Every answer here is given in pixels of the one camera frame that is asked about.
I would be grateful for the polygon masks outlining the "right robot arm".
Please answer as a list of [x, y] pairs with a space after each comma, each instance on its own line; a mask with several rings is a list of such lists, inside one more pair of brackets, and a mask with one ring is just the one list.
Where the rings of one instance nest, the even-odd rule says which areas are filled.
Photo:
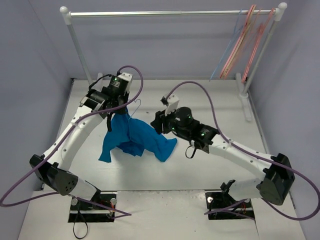
[[287, 156], [259, 153], [231, 139], [225, 140], [216, 128], [194, 119], [188, 107], [180, 107], [168, 115], [165, 111], [156, 112], [151, 126], [158, 134], [174, 133], [195, 150], [222, 157], [255, 176], [250, 180], [231, 179], [221, 184], [221, 200], [227, 206], [254, 198], [281, 206], [295, 181], [294, 174], [288, 170], [291, 164]]

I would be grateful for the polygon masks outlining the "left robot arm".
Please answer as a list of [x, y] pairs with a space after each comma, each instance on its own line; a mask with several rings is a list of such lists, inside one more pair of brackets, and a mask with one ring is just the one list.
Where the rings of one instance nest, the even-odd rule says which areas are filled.
[[29, 161], [39, 180], [62, 196], [81, 198], [89, 210], [96, 209], [101, 202], [101, 190], [70, 172], [72, 162], [90, 133], [103, 121], [111, 129], [112, 115], [124, 114], [118, 108], [127, 103], [132, 74], [111, 75], [108, 86], [101, 90], [89, 86], [71, 122], [55, 143], [42, 155], [33, 155]]

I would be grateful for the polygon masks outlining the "blue t shirt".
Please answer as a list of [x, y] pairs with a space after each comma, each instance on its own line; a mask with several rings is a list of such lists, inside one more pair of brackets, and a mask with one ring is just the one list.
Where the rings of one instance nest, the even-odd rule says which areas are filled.
[[129, 114], [115, 114], [110, 122], [111, 131], [103, 139], [99, 161], [111, 163], [111, 150], [141, 157], [145, 150], [154, 154], [160, 162], [165, 162], [173, 153], [178, 140], [167, 139], [158, 134], [146, 122], [130, 117]]

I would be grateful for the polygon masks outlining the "light blue wire hanger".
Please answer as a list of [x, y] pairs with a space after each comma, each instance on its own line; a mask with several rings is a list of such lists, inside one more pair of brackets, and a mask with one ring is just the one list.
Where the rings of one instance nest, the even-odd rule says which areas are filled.
[[137, 98], [131, 104], [128, 105], [128, 106], [130, 106], [127, 108], [128, 126], [130, 126], [132, 124], [133, 116], [137, 112], [137, 110], [140, 108], [141, 104], [142, 104], [141, 99]]

